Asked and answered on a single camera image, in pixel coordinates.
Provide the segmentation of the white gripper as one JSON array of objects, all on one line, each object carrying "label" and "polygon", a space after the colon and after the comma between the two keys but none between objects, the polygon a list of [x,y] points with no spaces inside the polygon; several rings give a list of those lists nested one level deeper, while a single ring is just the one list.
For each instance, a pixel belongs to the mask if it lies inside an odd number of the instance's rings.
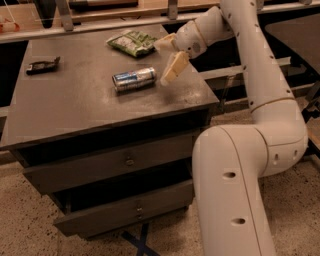
[{"label": "white gripper", "polygon": [[195,59],[207,50],[207,45],[194,21],[180,27],[176,34],[171,33],[158,39],[154,42],[154,47],[157,51],[176,51],[177,48],[180,50],[170,54],[160,78],[162,85],[173,82],[188,66],[189,58]]}]

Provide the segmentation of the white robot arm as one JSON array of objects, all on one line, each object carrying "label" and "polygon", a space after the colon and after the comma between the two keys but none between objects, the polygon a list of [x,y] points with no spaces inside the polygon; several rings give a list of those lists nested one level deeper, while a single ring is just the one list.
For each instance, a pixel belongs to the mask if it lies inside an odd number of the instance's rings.
[{"label": "white robot arm", "polygon": [[258,180],[296,164],[308,132],[295,97],[260,29],[255,0],[220,0],[155,44],[170,51],[160,81],[173,82],[208,46],[235,38],[253,121],[203,131],[192,175],[205,256],[276,256]]}]

